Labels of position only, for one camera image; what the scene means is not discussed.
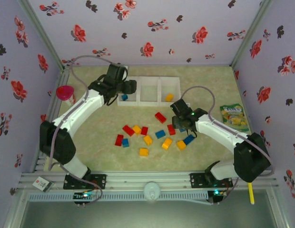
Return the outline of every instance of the robotic arm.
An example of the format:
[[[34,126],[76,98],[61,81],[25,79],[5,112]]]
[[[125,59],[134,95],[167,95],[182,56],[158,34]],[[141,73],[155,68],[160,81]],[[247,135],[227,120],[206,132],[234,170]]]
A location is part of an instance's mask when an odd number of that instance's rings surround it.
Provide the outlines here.
[[[39,149],[51,157],[52,138],[56,128],[60,125],[55,139],[53,158],[76,177],[88,181],[91,171],[77,158],[72,137],[94,111],[104,104],[112,104],[113,101],[109,103],[111,98],[115,97],[115,101],[119,93],[132,94],[136,91],[137,82],[135,80],[126,81],[126,78],[127,69],[125,67],[111,64],[107,74],[92,82],[87,93],[66,113],[51,123],[45,121],[41,124]]]
[[[270,166],[269,155],[260,135],[236,131],[213,119],[200,108],[193,111],[183,99],[174,102],[170,107],[176,115],[172,117],[174,128],[191,130],[196,136],[196,132],[206,134],[234,154],[233,160],[217,161],[205,170],[205,178],[209,183],[233,177],[252,182]],[[266,156],[256,147],[263,150]]]

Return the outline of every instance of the white tray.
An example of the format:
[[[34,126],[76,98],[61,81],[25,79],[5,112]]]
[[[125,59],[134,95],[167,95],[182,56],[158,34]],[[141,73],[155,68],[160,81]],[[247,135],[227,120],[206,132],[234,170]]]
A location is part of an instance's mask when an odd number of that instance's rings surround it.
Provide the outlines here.
[[[118,106],[170,106],[181,97],[179,77],[129,76],[137,81],[137,90],[123,101],[119,94]],[[172,102],[166,102],[168,94],[173,94]]]

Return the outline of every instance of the pink cup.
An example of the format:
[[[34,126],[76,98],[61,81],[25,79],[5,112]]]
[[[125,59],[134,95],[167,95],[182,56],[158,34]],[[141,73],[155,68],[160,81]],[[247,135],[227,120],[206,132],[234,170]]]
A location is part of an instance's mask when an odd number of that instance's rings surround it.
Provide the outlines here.
[[[57,88],[56,95],[60,100],[65,101],[70,106],[76,102],[74,91],[75,89],[72,86],[64,85]]]

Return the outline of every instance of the lavender wall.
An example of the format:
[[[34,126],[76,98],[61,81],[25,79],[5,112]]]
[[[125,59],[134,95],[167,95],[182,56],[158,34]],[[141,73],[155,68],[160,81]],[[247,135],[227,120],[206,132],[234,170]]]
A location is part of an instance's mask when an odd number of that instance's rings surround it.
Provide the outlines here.
[[[0,1],[0,227],[29,172],[58,72],[19,4]]]
[[[261,0],[28,2],[63,63],[91,54],[127,65],[209,65],[231,63]]]
[[[295,0],[274,1],[235,70],[295,227]]]

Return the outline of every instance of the snack bag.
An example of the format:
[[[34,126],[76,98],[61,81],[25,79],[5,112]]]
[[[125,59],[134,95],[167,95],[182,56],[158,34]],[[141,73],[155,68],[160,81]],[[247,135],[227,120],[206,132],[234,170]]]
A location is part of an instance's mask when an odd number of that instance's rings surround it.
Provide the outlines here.
[[[220,106],[224,124],[240,132],[249,131],[248,123],[240,104]]]

